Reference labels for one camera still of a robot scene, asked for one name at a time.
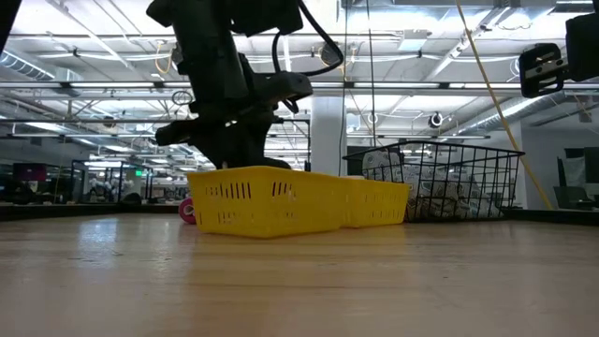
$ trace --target yellow plastic basket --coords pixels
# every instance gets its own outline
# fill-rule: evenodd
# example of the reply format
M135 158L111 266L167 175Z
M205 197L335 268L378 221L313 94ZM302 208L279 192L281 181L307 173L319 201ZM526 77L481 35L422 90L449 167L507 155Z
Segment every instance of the yellow plastic basket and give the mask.
M405 183L346 179L349 185L343 227L371 227L403 223L410 186Z
M203 232L273 238L339 229L344 220L345 179L267 167L187 179Z

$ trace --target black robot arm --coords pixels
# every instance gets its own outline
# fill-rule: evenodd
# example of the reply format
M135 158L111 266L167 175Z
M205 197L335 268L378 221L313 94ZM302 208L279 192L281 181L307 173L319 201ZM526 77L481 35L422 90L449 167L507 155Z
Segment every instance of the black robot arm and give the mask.
M300 12L339 56L338 63L305 74L284 72L274 55L275 73L259 74L237 52L231 31L248 37L277 28L281 35L303 27ZM165 146L196 146L221 169L248 166L289 168L264 156L274 110L284 102L294 113L296 102L313 93L309 76L343 64L343 54L318 25L301 0L154 0L147 14L172 26L181 54L178 70L189 77L196 101L189 105L195 120L178 121L158 129L156 141Z
M554 43L536 45L519 58L522 95L533 98L561 91L566 80L586 81L599 76L599 0L595 12L566 22L568 56Z

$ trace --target white pillar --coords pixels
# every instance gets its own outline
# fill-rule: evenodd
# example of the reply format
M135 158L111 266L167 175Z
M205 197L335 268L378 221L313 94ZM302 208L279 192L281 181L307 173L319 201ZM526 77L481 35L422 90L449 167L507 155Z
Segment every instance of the white pillar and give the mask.
M343 156L347 154L347 133L343 98L314 97L311 123L312 172L346 175L347 164Z

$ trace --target wooden floor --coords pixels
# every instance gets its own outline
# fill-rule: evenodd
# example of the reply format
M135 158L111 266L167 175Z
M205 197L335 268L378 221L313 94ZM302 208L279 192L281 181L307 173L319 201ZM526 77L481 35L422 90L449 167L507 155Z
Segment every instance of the wooden floor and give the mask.
M597 336L599 228L256 241L176 216L0 223L0 335Z

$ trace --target wire basket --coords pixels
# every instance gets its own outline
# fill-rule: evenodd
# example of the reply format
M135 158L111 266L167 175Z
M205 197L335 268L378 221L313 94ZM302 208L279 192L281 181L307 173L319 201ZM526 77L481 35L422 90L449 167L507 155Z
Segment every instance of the wire basket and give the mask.
M407 183L406 221L503 217L513 207L522 152L431 141L405 141L350 154L368 180Z

